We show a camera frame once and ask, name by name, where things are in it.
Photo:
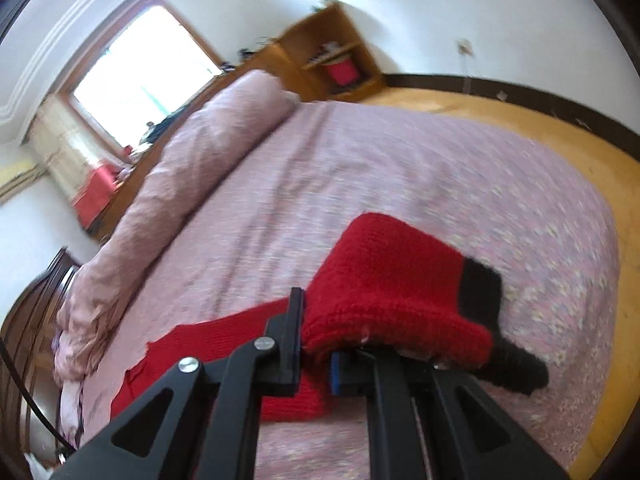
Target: window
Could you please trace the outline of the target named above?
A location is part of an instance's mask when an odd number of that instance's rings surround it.
[[[160,123],[222,74],[220,58],[206,52],[163,2],[141,6],[69,89],[78,111],[120,146],[136,147],[149,123]]]

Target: shelf unit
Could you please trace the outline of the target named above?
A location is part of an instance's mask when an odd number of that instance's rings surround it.
[[[329,41],[336,41],[341,47],[309,61]],[[340,2],[333,2],[327,8],[318,10],[293,25],[278,39],[278,44],[316,90],[319,100],[357,102],[385,87],[380,69]],[[362,79],[359,84],[340,88],[327,72],[324,63],[347,53],[351,54]]]

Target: pink comforter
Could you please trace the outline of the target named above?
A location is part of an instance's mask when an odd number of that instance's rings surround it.
[[[571,462],[606,380],[619,272],[593,186],[531,140],[396,108],[301,104],[248,151],[156,261],[84,380],[84,441],[148,342],[305,286],[351,219],[379,211],[501,272],[501,330],[546,361],[550,385],[531,397],[486,388]],[[263,427],[256,478],[368,478],[367,448],[364,407],[348,400],[322,420]]]

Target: black cable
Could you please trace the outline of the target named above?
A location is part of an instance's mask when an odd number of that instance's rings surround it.
[[[31,411],[35,413],[35,415],[38,417],[40,422],[44,424],[44,427],[47,428],[47,430],[49,430],[49,433],[52,434],[53,437],[55,437],[55,439],[60,444],[66,447],[66,450],[68,450],[69,453],[73,453],[76,450],[76,448],[74,448],[71,444],[69,444],[66,438],[63,437],[58,432],[58,430],[47,420],[47,417],[44,416],[44,413],[40,411],[40,408],[33,400],[33,397],[31,397],[31,394],[29,393],[29,391],[27,390],[27,387],[22,382],[22,378],[20,377],[20,374],[18,373],[18,370],[15,367],[14,361],[11,359],[11,356],[9,355],[9,351],[5,346],[4,341],[2,340],[1,337],[0,337],[0,357],[2,358],[2,361],[4,361],[4,364],[6,365],[7,369],[9,370],[9,375],[11,375],[11,378],[14,380],[15,385],[18,387],[18,390],[20,391],[22,398],[26,400],[27,404],[31,408]]]

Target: wooden headboard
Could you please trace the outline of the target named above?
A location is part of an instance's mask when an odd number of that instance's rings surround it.
[[[47,418],[58,426],[61,390],[53,380],[51,342],[56,313],[79,264],[66,248],[33,280],[15,302],[0,329],[21,377]],[[28,473],[23,453],[32,452],[44,465],[56,461],[56,443],[24,402],[9,371],[0,362],[0,449],[3,460]]]

